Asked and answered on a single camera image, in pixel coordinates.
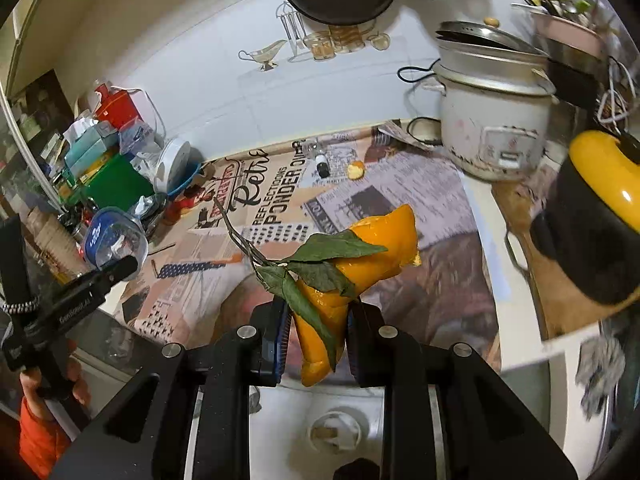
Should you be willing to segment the operator left hand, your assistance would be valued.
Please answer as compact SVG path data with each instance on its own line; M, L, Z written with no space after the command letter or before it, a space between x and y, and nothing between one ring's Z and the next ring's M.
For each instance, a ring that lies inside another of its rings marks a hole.
M20 373L23 398L29 413L44 422L85 417L91 394L80 364L72 357L77 344L59 340L52 352L43 352L40 367Z

